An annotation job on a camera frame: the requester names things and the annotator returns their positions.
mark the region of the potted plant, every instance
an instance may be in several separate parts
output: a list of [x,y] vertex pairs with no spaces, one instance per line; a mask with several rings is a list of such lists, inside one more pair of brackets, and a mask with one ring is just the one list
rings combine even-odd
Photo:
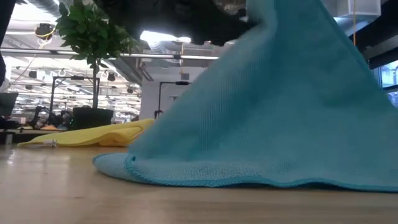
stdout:
[[[82,0],[74,0],[73,5],[69,8],[64,3],[60,3],[59,11],[62,16],[57,20],[56,29],[61,39],[65,41],[61,46],[71,47],[77,53],[71,59],[86,60],[90,68],[93,69],[93,107],[79,108],[79,112],[75,112],[75,108],[73,110],[75,123],[78,123],[76,113],[81,113],[84,114],[84,117],[80,120],[86,121],[88,125],[108,124],[111,119],[108,118],[109,112],[104,110],[102,113],[97,108],[98,93],[95,80],[100,67],[106,68],[106,65],[101,61],[111,57],[118,58],[120,53],[131,53],[136,41],[130,37],[123,27],[119,27],[109,20],[106,14],[94,4],[84,5]],[[101,114],[106,115],[104,117],[106,122],[101,122],[104,120],[99,118]]]

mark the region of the white wall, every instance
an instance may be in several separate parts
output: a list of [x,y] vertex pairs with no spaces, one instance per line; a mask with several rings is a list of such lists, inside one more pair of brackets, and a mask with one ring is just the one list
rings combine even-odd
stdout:
[[[154,112],[158,110],[160,82],[142,82],[140,119],[154,118]],[[160,109],[166,111],[173,105],[173,96],[180,96],[189,86],[177,86],[175,84],[163,84]]]

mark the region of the yellow cloth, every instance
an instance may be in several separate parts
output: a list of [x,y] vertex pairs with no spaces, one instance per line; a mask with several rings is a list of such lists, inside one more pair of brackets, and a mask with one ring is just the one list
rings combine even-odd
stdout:
[[45,141],[55,140],[58,146],[127,146],[133,140],[151,127],[153,119],[144,119],[124,124],[112,124],[98,128],[66,131],[63,133],[46,134],[25,143],[18,144],[24,147],[32,144],[43,144]]

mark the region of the blue microfiber towel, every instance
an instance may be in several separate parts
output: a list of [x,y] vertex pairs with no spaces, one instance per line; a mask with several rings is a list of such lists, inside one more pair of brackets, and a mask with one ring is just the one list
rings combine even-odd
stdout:
[[96,168],[156,185],[398,191],[398,113],[322,3],[249,0],[248,13],[261,24]]

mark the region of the wooden desk surface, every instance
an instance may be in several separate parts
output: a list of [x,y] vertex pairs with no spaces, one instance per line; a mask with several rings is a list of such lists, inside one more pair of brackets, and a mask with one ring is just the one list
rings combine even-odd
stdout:
[[0,223],[398,223],[398,194],[133,184],[95,171],[111,151],[0,150]]

